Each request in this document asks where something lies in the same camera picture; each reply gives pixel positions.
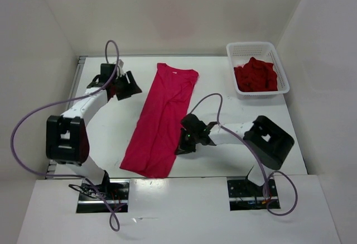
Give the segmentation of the pink-red t-shirt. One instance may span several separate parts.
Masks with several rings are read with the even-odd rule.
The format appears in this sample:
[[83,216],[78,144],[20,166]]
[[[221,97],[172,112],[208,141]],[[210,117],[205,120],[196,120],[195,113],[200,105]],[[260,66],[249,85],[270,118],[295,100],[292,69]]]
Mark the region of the pink-red t-shirt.
[[198,72],[193,69],[157,64],[156,75],[120,164],[122,170],[147,178],[169,176],[176,159],[180,122],[187,114],[198,78]]

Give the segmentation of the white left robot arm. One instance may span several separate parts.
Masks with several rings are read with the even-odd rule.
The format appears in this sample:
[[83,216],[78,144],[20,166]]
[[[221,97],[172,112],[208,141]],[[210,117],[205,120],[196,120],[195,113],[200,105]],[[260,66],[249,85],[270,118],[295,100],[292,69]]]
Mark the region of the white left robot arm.
[[82,186],[73,189],[91,198],[114,193],[109,174],[89,155],[86,126],[113,97],[120,101],[141,92],[131,71],[118,74],[114,66],[110,66],[87,85],[85,98],[78,100],[63,114],[47,119],[46,156],[60,165],[66,165],[74,174],[88,178]]

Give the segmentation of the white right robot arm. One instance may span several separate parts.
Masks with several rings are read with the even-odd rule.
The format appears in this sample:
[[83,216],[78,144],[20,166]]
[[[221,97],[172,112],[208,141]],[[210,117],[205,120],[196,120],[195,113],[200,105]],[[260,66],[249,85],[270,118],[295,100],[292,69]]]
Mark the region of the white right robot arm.
[[196,115],[188,114],[181,121],[181,132],[176,155],[196,151],[196,145],[244,145],[256,159],[247,175],[252,184],[268,196],[266,180],[280,170],[295,141],[291,135],[266,116],[252,122],[222,125],[217,121],[205,124]]

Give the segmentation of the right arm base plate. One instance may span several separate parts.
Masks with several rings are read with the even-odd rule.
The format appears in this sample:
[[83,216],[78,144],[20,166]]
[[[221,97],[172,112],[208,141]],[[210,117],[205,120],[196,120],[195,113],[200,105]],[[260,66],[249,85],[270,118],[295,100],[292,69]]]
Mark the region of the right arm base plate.
[[269,180],[269,197],[263,196],[263,188],[256,186],[247,178],[227,178],[230,210],[261,210],[280,209],[276,184],[273,178]]

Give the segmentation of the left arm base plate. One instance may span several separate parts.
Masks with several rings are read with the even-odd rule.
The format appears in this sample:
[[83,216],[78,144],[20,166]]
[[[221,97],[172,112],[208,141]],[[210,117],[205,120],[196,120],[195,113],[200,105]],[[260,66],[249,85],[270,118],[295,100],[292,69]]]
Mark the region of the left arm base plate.
[[[129,183],[129,179],[111,179],[107,191],[98,185],[101,195],[116,213],[128,212]],[[69,188],[79,193],[77,213],[109,213],[101,197],[89,184],[69,184]]]

